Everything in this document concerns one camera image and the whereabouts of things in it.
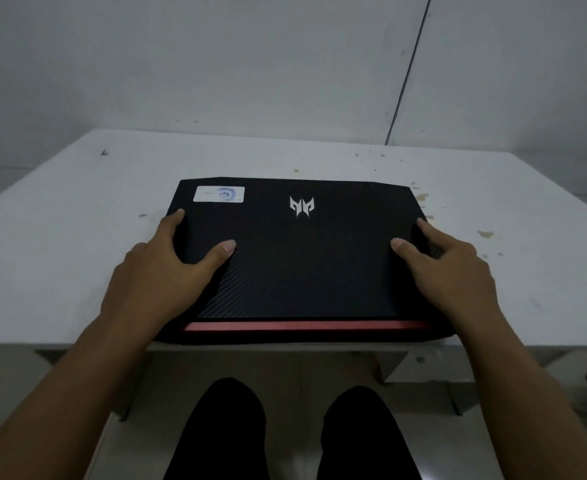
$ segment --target white table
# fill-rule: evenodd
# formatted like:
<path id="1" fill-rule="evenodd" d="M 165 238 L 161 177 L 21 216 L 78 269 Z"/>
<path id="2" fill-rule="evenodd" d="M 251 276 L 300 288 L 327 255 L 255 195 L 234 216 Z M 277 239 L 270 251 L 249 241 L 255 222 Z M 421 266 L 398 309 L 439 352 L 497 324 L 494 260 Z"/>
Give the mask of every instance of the white table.
<path id="1" fill-rule="evenodd" d="M 587 347 L 587 205 L 509 153 L 124 130 L 91 131 L 0 195 L 0 344 L 72 344 L 97 315 L 113 267 L 152 236 L 178 181 L 223 176 L 408 185 L 434 225 L 489 262 L 525 345 Z M 461 353 L 457 337 L 234 346 L 425 347 Z"/>

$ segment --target sticker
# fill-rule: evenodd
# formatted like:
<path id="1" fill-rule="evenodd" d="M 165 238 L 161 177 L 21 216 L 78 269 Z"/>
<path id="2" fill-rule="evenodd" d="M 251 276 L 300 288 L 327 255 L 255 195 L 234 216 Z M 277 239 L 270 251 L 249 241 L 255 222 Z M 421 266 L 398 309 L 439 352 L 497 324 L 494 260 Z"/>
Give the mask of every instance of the sticker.
<path id="1" fill-rule="evenodd" d="M 245 199 L 244 187 L 216 187 L 200 185 L 195 190 L 194 202 L 237 202 Z"/>

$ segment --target red stripe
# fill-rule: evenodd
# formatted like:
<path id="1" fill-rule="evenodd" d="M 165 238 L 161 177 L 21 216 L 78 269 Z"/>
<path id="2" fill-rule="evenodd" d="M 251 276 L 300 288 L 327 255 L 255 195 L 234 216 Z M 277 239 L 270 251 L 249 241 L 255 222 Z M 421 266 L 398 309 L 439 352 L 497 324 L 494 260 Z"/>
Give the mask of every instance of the red stripe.
<path id="1" fill-rule="evenodd" d="M 400 320 L 342 320 L 289 322 L 191 322 L 184 331 L 314 331 L 314 330 L 414 330 L 433 328 L 431 323 Z"/>

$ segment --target forearm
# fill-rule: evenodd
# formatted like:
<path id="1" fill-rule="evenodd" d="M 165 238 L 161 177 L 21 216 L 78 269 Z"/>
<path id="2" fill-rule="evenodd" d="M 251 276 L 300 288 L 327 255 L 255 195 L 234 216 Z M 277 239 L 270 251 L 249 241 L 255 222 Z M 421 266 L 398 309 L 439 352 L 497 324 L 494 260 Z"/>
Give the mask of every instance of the forearm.
<path id="1" fill-rule="evenodd" d="M 469 323 L 487 323 L 469 320 Z M 500 315 L 459 331 L 506 480 L 587 478 L 587 430 Z"/>
<path id="2" fill-rule="evenodd" d="M 99 317 L 0 428 L 0 480 L 81 479 L 148 334 Z"/>

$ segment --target textured laptop surface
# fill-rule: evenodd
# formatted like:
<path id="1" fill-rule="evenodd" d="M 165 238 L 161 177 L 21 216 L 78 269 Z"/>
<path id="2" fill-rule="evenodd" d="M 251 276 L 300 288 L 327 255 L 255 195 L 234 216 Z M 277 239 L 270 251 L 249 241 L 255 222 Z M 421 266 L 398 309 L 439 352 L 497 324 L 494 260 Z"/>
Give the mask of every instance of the textured laptop surface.
<path id="1" fill-rule="evenodd" d="M 205 342 L 424 340 L 452 334 L 389 246 L 391 238 L 401 237 L 430 253 L 415 224 L 424 215 L 408 187 L 261 178 L 182 180 L 169 213 L 180 208 L 186 216 L 174 247 L 183 262 L 200 261 L 226 239 L 235 239 L 238 247 L 198 302 L 165 327 L 159 340 L 202 340 L 184 332 L 190 322 L 423 323 L 387 333 L 340 333 L 339 326 L 329 333 L 245 338 L 227 333 Z"/>

